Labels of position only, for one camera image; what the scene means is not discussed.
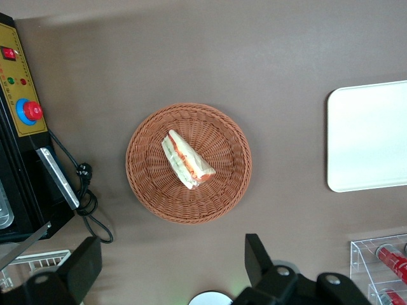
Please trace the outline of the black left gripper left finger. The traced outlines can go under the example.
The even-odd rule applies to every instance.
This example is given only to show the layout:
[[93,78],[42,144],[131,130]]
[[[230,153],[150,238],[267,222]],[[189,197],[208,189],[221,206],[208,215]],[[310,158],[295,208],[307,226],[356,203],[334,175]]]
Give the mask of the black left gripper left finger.
[[57,268],[1,292],[1,304],[81,304],[102,270],[101,241],[91,236]]

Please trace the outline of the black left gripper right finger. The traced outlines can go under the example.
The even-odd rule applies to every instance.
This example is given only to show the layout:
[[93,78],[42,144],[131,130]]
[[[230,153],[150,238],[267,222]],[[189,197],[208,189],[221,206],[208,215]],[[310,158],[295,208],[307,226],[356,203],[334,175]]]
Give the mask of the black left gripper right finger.
[[234,304],[369,304],[347,276],[321,273],[309,280],[287,264],[274,263],[257,234],[245,236],[245,270],[251,285]]

